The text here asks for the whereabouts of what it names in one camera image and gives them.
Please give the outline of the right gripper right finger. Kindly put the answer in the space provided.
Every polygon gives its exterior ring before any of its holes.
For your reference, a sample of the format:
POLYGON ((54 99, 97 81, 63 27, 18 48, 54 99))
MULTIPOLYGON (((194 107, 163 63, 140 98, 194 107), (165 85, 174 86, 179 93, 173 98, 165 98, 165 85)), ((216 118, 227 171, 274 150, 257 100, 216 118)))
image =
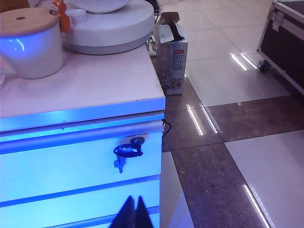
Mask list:
POLYGON ((149 213, 144 204, 142 196, 138 198, 137 203, 137 228, 153 228, 149 213))

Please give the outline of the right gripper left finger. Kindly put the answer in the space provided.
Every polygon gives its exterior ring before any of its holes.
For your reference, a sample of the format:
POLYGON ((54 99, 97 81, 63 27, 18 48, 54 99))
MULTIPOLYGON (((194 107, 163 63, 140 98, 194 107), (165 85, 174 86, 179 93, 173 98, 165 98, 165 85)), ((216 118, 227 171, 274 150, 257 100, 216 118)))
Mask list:
POLYGON ((135 228, 135 200, 129 196, 111 223, 111 228, 135 228))

